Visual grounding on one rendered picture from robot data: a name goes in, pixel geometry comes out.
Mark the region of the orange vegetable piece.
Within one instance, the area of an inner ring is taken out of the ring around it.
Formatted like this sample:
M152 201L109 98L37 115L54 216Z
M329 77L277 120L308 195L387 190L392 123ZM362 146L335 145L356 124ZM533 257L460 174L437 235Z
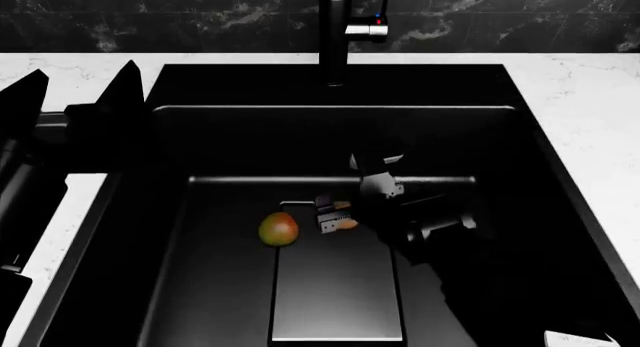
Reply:
M336 201L334 202L334 208L337 211L348 211L351 208L351 202ZM356 226L358 226L358 222L352 217L345 217L337 223L337 229L353 229Z

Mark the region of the black sink faucet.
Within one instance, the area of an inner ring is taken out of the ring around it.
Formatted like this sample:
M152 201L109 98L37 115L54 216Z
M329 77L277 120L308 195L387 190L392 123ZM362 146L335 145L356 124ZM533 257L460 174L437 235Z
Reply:
M351 0L319 0L319 65L327 85L344 83Z

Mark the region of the grey sink bottom plate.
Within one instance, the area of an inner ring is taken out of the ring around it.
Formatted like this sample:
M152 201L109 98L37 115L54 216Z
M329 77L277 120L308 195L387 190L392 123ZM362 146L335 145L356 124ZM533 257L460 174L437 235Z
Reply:
M286 201L297 240L277 251L269 347L406 347L392 253L365 226L324 234Z

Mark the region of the black kitchen sink basin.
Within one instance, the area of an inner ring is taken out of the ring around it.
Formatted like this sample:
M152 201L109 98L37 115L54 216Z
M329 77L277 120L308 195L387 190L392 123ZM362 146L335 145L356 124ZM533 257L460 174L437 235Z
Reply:
M388 165L404 193L467 176L481 154L543 151L640 312L640 289L503 67L354 66L329 87L311 65L169 65L148 103L142 145L37 347L269 347L282 247L260 240L260 223L286 201L352 205L360 147L404 154ZM477 347L430 266L389 249L406 347Z

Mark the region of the white tray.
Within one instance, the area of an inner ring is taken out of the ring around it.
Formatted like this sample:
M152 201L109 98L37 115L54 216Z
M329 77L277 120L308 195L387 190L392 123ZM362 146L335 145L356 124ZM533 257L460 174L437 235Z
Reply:
M609 340L598 340L555 331L544 332L546 347L621 347L616 340L607 336Z

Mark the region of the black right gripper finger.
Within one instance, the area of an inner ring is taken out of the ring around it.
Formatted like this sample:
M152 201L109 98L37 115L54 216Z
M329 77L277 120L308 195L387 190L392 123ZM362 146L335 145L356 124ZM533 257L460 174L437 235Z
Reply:
M349 201L337 201L329 195L321 195L315 198L315 207L318 213L332 213L351 207Z
M317 222L320 232L322 234L328 234L338 230L346 230L337 229L337 223L345 217L351 217L351 215L346 211L334 211L328 214L319 214Z

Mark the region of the red green mango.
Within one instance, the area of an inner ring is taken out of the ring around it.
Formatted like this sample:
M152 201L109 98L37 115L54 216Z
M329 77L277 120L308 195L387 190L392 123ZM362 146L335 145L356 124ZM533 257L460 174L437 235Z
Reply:
M258 228L260 240L271 247L293 244L299 235L299 227L293 217L286 212L268 215Z

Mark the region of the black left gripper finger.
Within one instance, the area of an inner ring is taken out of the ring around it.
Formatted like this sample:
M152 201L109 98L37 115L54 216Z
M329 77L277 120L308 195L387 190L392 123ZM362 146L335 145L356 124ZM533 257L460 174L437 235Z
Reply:
M144 103L141 71L134 61L128 61L107 88L96 104L108 108L127 108Z
M49 77L35 70L0 91L0 138L20 138L35 127Z

